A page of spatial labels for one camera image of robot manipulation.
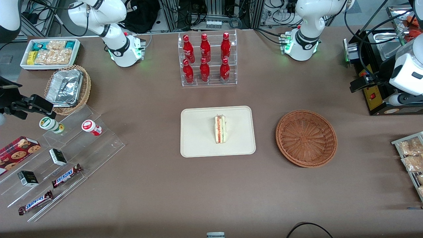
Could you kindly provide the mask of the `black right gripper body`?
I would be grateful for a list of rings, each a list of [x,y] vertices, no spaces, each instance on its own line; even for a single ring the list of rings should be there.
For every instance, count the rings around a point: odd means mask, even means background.
[[[10,107],[13,102],[21,101],[24,96],[20,94],[21,84],[0,77],[0,113],[5,113],[5,108]]]

